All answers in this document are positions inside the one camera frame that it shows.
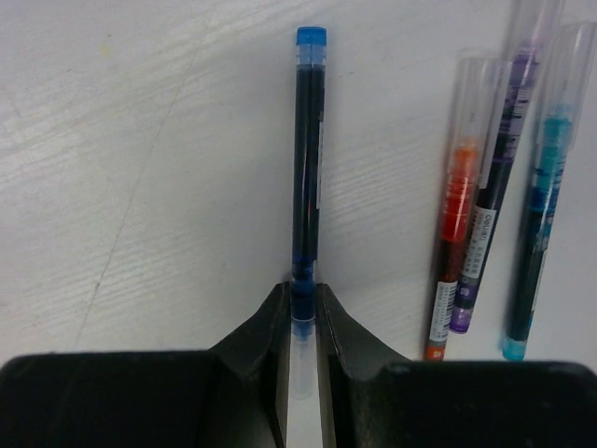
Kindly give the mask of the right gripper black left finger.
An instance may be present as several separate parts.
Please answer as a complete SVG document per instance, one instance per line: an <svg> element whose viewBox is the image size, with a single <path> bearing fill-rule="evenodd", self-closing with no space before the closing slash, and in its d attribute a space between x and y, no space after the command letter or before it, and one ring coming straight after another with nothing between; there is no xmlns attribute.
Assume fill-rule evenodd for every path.
<svg viewBox="0 0 597 448"><path fill-rule="evenodd" d="M289 401L290 285L273 287L257 311L210 352L206 447L285 447Z"/></svg>

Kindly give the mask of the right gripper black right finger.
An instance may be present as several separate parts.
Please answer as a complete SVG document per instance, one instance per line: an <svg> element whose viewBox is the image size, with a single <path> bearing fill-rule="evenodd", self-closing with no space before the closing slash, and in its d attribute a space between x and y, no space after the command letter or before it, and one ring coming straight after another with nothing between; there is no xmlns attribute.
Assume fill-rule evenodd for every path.
<svg viewBox="0 0 597 448"><path fill-rule="evenodd" d="M398 447L389 367L410 360L357 322L328 284L316 287L319 402L325 447Z"/></svg>

